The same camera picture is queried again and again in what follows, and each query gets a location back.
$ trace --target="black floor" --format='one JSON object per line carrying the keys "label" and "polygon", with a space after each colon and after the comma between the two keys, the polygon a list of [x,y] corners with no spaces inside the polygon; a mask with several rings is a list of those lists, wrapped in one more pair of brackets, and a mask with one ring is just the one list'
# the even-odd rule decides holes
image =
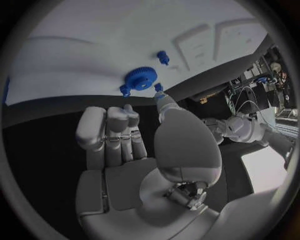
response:
{"label": "black floor", "polygon": [[[207,105],[189,100],[180,105],[200,118],[226,118],[230,111],[220,106],[221,97],[209,99]],[[139,128],[148,155],[154,157],[153,139],[159,126],[156,107],[134,109],[140,114]],[[6,154],[20,188],[37,212],[71,240],[87,239],[75,213],[77,182],[86,169],[85,151],[75,141],[81,115],[82,112],[45,117],[3,130]],[[220,211],[228,201],[250,194],[246,175],[237,158],[225,157],[221,178],[208,190],[206,203]]]}

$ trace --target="robotic arm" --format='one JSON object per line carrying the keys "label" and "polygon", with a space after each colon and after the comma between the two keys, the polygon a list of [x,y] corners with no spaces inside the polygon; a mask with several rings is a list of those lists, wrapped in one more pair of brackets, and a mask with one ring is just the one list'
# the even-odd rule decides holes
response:
{"label": "robotic arm", "polygon": [[288,167],[293,143],[267,124],[259,123],[255,118],[249,118],[242,113],[238,113],[227,120],[206,118],[203,119],[203,122],[211,130],[218,144],[222,143],[224,138],[240,143],[257,141],[262,146],[270,146],[279,153],[285,160],[284,167]]}

